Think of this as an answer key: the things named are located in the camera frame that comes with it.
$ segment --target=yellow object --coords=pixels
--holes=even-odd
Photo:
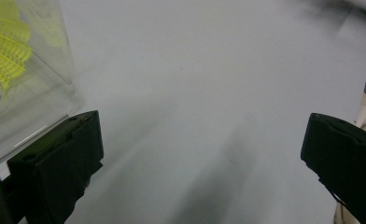
[[[52,1],[30,0],[20,1],[19,4],[33,31],[41,35],[46,44],[54,48],[66,48],[63,20]]]
[[[27,44],[30,30],[20,20],[14,0],[0,0],[0,92],[10,87],[11,81],[24,71],[24,62],[32,54]]]

